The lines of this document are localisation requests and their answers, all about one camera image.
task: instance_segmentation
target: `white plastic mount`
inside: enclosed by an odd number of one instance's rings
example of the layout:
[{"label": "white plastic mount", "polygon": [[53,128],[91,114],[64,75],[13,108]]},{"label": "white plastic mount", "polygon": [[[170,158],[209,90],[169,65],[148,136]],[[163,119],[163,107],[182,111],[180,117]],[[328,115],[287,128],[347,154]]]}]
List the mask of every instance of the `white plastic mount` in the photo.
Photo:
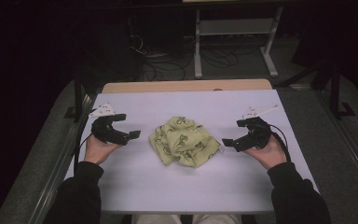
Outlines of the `white plastic mount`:
[{"label": "white plastic mount", "polygon": [[100,105],[98,109],[94,110],[92,113],[89,114],[90,118],[98,118],[98,117],[104,117],[104,116],[112,116],[115,115],[116,111],[113,109],[113,107],[107,103],[104,105]]},{"label": "white plastic mount", "polygon": [[275,109],[278,109],[278,105],[271,105],[271,106],[259,106],[259,107],[251,107],[249,106],[248,111],[242,117],[244,119],[251,119],[259,117],[260,115],[267,114]]}]

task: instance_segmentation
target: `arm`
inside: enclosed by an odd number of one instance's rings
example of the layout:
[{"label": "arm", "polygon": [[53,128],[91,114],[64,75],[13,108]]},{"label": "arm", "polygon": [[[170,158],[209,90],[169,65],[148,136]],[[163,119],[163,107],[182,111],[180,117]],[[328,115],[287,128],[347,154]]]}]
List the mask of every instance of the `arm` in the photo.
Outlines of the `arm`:
[{"label": "arm", "polygon": [[88,139],[84,160],[78,164],[75,176],[60,185],[44,223],[100,223],[98,181],[103,175],[103,168],[99,164],[119,147],[105,144],[93,135]]},{"label": "arm", "polygon": [[277,224],[331,223],[327,206],[308,179],[303,179],[293,163],[287,162],[281,145],[271,136],[264,148],[244,151],[268,170],[274,186],[271,199]]}]

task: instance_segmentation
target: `pants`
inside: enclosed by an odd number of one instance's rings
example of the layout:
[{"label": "pants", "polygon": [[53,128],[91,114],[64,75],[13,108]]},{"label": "pants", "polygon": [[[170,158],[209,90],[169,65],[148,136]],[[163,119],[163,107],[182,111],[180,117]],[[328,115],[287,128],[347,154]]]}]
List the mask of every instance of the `pants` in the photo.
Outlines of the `pants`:
[{"label": "pants", "polygon": [[[132,224],[182,224],[180,215],[132,215]],[[242,224],[241,215],[194,215],[193,224]]]}]

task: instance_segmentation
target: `green cloth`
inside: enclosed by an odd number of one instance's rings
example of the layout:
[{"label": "green cloth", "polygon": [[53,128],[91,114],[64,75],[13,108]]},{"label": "green cloth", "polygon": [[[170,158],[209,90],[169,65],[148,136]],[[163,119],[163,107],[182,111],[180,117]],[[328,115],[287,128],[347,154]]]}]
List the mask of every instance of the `green cloth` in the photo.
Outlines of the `green cloth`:
[{"label": "green cloth", "polygon": [[220,144],[193,119],[172,117],[149,136],[150,143],[165,165],[177,161],[184,166],[200,167]]}]

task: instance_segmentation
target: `black sleeve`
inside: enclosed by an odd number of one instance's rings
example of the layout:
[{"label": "black sleeve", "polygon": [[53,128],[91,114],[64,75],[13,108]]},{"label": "black sleeve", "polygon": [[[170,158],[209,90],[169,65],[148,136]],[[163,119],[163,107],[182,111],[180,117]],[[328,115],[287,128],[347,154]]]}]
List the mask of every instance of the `black sleeve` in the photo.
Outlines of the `black sleeve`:
[{"label": "black sleeve", "polygon": [[99,165],[80,162],[75,176],[60,185],[44,223],[100,223],[101,196],[98,180],[102,175],[103,169]]},{"label": "black sleeve", "polygon": [[271,197],[277,224],[331,223],[324,199],[310,180],[303,180],[293,163],[274,166],[268,175],[274,186]]}]

